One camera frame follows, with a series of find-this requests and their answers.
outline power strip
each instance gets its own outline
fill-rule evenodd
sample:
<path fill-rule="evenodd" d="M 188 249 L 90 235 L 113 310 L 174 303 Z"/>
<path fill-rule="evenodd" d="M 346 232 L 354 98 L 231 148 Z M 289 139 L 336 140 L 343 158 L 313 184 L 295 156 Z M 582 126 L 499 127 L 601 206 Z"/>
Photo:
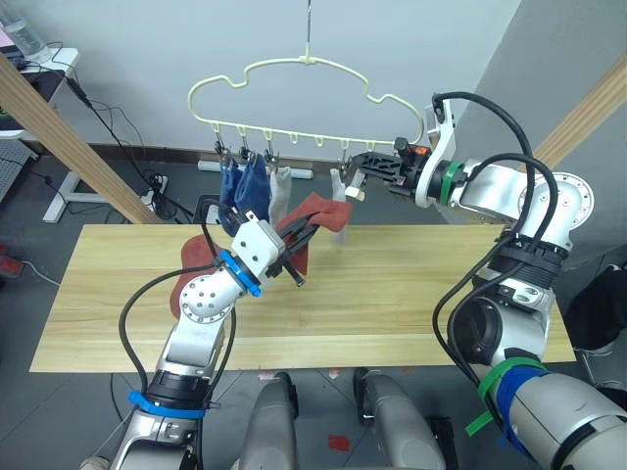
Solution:
<path fill-rule="evenodd" d="M 166 186 L 168 185 L 168 177 L 167 176 L 160 176 L 161 178 L 161 187 L 159 188 L 159 192 L 161 194 L 164 194 L 164 191 L 166 191 Z M 150 189 L 145 196 L 141 196 L 139 199 L 141 200 L 142 203 L 144 203 L 145 206 L 148 206 L 148 209 L 150 209 L 152 212 L 155 211 L 155 203 L 153 202 L 153 193 L 155 191 L 153 189 Z"/>

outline red towel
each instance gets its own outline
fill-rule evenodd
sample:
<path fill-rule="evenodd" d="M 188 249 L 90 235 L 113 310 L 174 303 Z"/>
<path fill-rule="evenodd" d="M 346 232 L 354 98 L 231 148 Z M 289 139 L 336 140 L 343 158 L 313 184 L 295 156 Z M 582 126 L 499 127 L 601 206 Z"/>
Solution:
<path fill-rule="evenodd" d="M 311 193 L 297 208 L 278 222 L 276 231 L 279 231 L 297 218 L 319 212 L 310 218 L 308 225 L 320 225 L 328 228 L 332 232 L 339 232 L 349 222 L 352 210 L 353 205 L 351 203 L 331 201 L 329 199 L 320 198 L 316 193 Z M 290 257 L 292 265 L 303 275 L 307 274 L 308 256 L 309 246 L 306 245 Z"/>
<path fill-rule="evenodd" d="M 222 248 L 216 245 L 216 251 L 219 253 L 222 251 Z M 183 267 L 204 266 L 206 264 L 211 264 L 214 261 L 214 256 L 209 250 L 205 236 L 197 235 L 187 240 L 185 245 L 183 245 L 183 248 L 180 250 L 180 260 Z M 174 286 L 172 293 L 169 295 L 169 309 L 176 318 L 180 317 L 180 305 L 178 304 L 178 300 L 185 284 L 197 276 L 211 274 L 215 270 L 216 269 L 213 268 L 205 271 L 188 272 L 187 274 L 181 274 L 178 277 L 178 282 L 176 283 L 176 286 Z"/>
<path fill-rule="evenodd" d="M 353 205 L 350 203 L 340 203 L 338 201 L 323 199 L 320 198 L 318 194 L 311 193 L 297 208 L 288 213 L 287 216 L 278 223 L 277 231 L 299 217 L 319 212 L 309 220 L 309 225 L 320 225 L 333 232 L 339 232 L 348 223 L 352 209 Z M 216 245 L 216 251 L 219 253 L 222 251 L 222 248 Z M 308 253 L 309 250 L 306 245 L 290 257 L 290 261 L 294 267 L 303 275 L 307 274 Z M 197 235 L 190 238 L 185 245 L 183 245 L 180 251 L 180 259 L 183 267 L 193 267 L 210 264 L 214 260 L 214 256 L 207 246 L 205 237 L 203 235 Z M 178 282 L 169 296 L 169 309 L 176 318 L 180 316 L 180 306 L 178 302 L 180 293 L 185 284 L 197 276 L 211 274 L 214 270 L 215 269 L 208 269 L 205 271 L 190 272 L 178 277 Z"/>

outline desk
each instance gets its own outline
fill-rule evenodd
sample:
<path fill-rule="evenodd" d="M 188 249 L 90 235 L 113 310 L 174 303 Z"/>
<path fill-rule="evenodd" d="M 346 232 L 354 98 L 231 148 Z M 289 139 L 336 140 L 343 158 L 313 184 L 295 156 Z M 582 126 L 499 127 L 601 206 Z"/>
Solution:
<path fill-rule="evenodd" d="M 260 298 L 238 302 L 237 337 L 227 367 L 450 364 L 431 331 L 431 312 L 500 230 L 356 225 L 345 246 L 319 230 L 303 287 L 283 274 Z M 227 247 L 228 238 L 213 232 Z M 189 225 L 85 225 L 30 370 L 133 371 L 118 337 L 120 310 L 144 283 L 180 268 L 181 246 L 199 233 Z M 149 291 L 128 319 L 130 341 L 147 370 L 154 369 L 174 323 L 169 293 L 175 282 Z M 574 360 L 557 309 L 545 360 Z"/>

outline black bracket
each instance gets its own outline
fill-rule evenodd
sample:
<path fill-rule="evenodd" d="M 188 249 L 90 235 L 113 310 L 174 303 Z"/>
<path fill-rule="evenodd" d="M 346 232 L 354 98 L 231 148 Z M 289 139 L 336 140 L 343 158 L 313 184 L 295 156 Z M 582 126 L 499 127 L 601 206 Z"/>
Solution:
<path fill-rule="evenodd" d="M 281 256 L 267 268 L 265 272 L 266 276 L 276 277 L 283 271 L 283 268 L 285 268 L 298 287 L 305 284 L 305 279 L 298 273 L 296 268 L 289 261 L 289 258 L 307 245 L 320 227 L 319 225 L 308 225 L 310 219 L 317 213 L 319 212 L 299 217 L 277 232 L 278 236 L 282 239 L 289 239 L 289 245 L 285 247 L 285 251 Z"/>

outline gray floor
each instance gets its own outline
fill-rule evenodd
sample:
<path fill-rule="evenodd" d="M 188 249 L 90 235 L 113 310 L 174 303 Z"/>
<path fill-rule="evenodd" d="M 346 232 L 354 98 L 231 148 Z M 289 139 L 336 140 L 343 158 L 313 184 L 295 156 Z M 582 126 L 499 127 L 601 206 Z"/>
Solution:
<path fill-rule="evenodd" d="M 124 162 L 111 165 L 136 190 L 143 189 Z M 186 207 L 193 208 L 202 193 L 217 192 L 218 176 L 201 173 L 192 164 L 152 164 L 152 167 L 171 178 L 168 194 Z M 40 159 L 32 169 L 51 175 L 56 184 L 65 175 L 63 166 L 49 157 Z M 328 178 L 319 176 L 311 182 L 295 181 L 292 202 L 302 200 L 311 191 L 329 197 Z M 45 224 L 41 216 L 53 195 L 41 179 L 23 172 L 9 197 L 0 205 L 0 243 L 11 246 L 17 258 L 29 259 L 45 274 L 61 279 L 82 225 L 102 223 L 107 210 L 77 215 L 66 213 L 58 224 Z M 114 215 L 112 223 L 119 220 Z M 367 204 L 355 206 L 353 217 L 353 223 L 442 222 L 436 211 L 419 211 L 374 186 L 369 188 Z M 600 258 L 594 266 L 567 271 L 561 286 L 563 301 L 568 302 L 569 296 L 576 292 L 574 289 L 585 285 L 586 279 L 594 276 L 606 261 Z M 2 469 L 77 469 L 80 461 L 94 452 L 119 422 L 110 397 L 109 375 L 27 372 L 55 293 L 53 285 L 34 276 L 28 268 L 22 278 L 9 282 L 0 291 Z M 596 367 L 602 374 L 622 375 L 624 380 L 624 363 L 624 360 L 610 357 Z M 580 371 L 575 363 L 551 364 L 551 368 L 572 375 Z M 453 418 L 461 469 L 536 468 L 503 444 L 495 426 L 489 426 L 472 439 L 464 434 L 463 427 L 483 409 L 476 392 L 453 367 L 395 367 L 386 372 L 401 383 L 425 415 Z M 357 423 L 352 370 L 340 371 L 335 379 L 327 369 L 293 370 L 290 374 L 301 403 L 296 427 L 304 470 L 385 463 L 376 434 Z M 115 396 L 122 414 L 128 410 L 126 394 L 137 385 L 133 374 L 114 377 Z M 263 385 L 258 371 L 225 374 L 215 396 L 220 408 L 212 410 L 206 420 L 206 468 L 228 469 L 237 458 L 248 416 Z M 329 448 L 329 436 L 348 438 L 350 450 Z M 114 436 L 100 453 L 111 457 L 117 439 L 118 436 Z"/>

